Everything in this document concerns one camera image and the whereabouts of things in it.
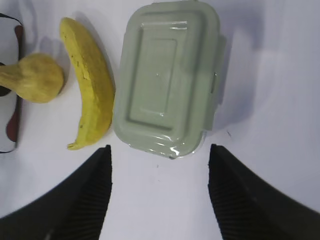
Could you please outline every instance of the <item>ribbed rubber pad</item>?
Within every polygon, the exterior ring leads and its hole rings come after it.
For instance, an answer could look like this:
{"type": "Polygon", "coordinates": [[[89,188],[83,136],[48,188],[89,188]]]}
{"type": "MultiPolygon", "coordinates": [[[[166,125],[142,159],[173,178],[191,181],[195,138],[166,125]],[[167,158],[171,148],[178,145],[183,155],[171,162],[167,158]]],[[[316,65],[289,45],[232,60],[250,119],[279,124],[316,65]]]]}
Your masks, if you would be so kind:
{"type": "Polygon", "coordinates": [[[211,146],[209,194],[224,240],[290,240],[256,205],[246,186],[211,146]]]}
{"type": "Polygon", "coordinates": [[[78,199],[50,240],[98,240],[112,188],[111,148],[106,146],[78,199]]]}

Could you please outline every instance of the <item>plastic container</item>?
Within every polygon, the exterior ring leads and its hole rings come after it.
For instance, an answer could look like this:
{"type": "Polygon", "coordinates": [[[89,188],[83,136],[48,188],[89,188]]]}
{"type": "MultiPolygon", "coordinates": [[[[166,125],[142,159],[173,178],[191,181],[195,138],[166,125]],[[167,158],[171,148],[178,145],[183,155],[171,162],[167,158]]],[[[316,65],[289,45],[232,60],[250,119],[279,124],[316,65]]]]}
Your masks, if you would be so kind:
{"type": "Polygon", "coordinates": [[[175,159],[211,130],[226,40],[206,3],[161,2],[130,18],[124,35],[114,130],[131,147],[175,159]]]}

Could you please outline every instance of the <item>gourd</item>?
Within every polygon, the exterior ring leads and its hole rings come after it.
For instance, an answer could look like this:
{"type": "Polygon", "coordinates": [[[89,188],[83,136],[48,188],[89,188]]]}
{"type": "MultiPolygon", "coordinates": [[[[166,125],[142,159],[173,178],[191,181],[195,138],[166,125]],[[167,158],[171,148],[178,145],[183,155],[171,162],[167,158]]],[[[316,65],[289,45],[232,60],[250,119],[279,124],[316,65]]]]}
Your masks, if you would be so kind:
{"type": "Polygon", "coordinates": [[[0,86],[34,103],[54,99],[64,84],[62,68],[49,55],[35,53],[14,65],[0,66],[0,86]]]}

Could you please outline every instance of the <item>yellow banana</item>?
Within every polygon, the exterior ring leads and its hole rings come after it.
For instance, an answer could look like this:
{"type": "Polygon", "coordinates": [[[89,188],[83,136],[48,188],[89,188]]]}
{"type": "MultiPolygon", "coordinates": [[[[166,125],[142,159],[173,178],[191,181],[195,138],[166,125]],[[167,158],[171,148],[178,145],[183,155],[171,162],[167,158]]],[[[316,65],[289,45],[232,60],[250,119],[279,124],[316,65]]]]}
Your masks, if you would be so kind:
{"type": "Polygon", "coordinates": [[[69,150],[81,149],[101,139],[109,129],[115,90],[103,54],[89,31],[71,18],[60,23],[60,37],[69,54],[82,97],[78,135],[69,150]]]}

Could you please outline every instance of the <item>container lid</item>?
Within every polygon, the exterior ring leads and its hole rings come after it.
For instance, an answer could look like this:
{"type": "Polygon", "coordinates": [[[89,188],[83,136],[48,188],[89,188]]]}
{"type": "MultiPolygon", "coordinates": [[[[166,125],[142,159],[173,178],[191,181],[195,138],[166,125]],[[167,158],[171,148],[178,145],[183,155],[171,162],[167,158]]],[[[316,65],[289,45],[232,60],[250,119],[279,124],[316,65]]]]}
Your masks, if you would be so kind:
{"type": "Polygon", "coordinates": [[[133,148],[168,158],[193,152],[210,130],[225,39],[206,3],[153,3],[124,35],[114,130],[133,148]]]}

